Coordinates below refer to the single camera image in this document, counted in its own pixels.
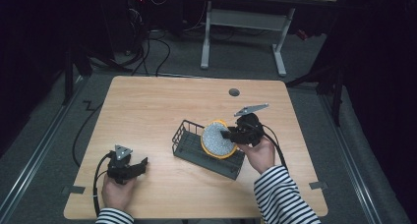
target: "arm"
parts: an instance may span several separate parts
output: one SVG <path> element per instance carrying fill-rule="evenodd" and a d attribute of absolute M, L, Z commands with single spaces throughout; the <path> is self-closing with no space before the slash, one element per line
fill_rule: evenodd
<path fill-rule="evenodd" d="M 100 210 L 95 223 L 98 224 L 132 224 L 134 219 L 125 212 L 132 199 L 135 179 L 129 180 L 125 185 L 117 184 L 114 179 L 104 176 L 102 198 L 105 208 Z"/>
<path fill-rule="evenodd" d="M 275 166 L 275 149 L 266 138 L 254 146 L 238 144 L 261 177 L 255 182 L 255 198 L 268 224 L 321 223 L 300 197 L 298 187 L 283 166 Z"/>

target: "hand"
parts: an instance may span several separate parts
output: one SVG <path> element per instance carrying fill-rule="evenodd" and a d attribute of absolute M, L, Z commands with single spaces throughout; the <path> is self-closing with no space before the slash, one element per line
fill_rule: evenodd
<path fill-rule="evenodd" d="M 132 199 L 135 182 L 136 179 L 131 179 L 127 181 L 125 185 L 120 185 L 106 174 L 104 176 L 103 189 L 101 191 L 104 205 L 106 207 L 125 211 Z"/>
<path fill-rule="evenodd" d="M 258 145 L 249 147 L 246 144 L 237 144 L 248 156 L 249 163 L 260 174 L 275 165 L 275 148 L 267 138 L 261 138 Z"/>

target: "yellow and gray round object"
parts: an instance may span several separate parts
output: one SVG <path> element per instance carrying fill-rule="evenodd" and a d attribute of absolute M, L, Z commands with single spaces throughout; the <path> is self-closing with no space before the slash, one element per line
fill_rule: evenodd
<path fill-rule="evenodd" d="M 207 154 L 223 159 L 232 155 L 237 145 L 229 139 L 224 139 L 221 131 L 228 131 L 222 120 L 214 120 L 207 125 L 202 133 L 202 147 Z"/>

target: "black and white striped sleeve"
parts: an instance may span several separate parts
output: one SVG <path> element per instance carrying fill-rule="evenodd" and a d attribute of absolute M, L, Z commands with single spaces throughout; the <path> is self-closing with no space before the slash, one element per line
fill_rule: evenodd
<path fill-rule="evenodd" d="M 268 224 L 321 223 L 283 166 L 271 167 L 262 174 L 255 182 L 255 197 Z"/>
<path fill-rule="evenodd" d="M 102 208 L 95 224 L 132 224 L 133 217 L 126 212 L 114 208 Z"/>

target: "table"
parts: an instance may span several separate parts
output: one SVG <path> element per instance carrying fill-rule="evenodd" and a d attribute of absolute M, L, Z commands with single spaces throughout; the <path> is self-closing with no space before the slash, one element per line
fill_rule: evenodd
<path fill-rule="evenodd" d="M 209 49 L 210 49 L 210 26 L 221 25 L 237 28 L 255 28 L 279 31 L 279 37 L 276 44 L 272 45 L 272 53 L 275 59 L 278 74 L 281 77 L 286 76 L 286 70 L 281 56 L 281 48 L 291 25 L 291 21 L 295 12 L 295 8 L 290 8 L 285 15 L 271 15 L 252 12 L 232 11 L 224 9 L 212 9 L 211 2 L 208 1 L 206 14 L 206 33 L 203 43 L 201 68 L 209 67 Z"/>
<path fill-rule="evenodd" d="M 231 96 L 231 88 L 240 94 Z M 247 158 L 234 181 L 175 157 L 171 140 L 184 119 L 200 125 L 222 119 L 228 126 L 235 126 L 234 113 L 244 106 L 263 103 L 269 107 L 256 114 L 276 133 L 301 196 L 318 215 L 326 215 L 322 191 L 309 186 L 318 179 L 283 82 L 116 77 L 74 183 L 86 190 L 70 194 L 65 217 L 95 218 L 91 198 L 94 171 L 100 158 L 115 144 L 133 149 L 131 164 L 149 158 L 147 172 L 138 178 L 128 210 L 135 218 L 260 217 L 253 194 L 254 181 L 260 175 Z M 101 178 L 98 183 L 100 194 Z"/>

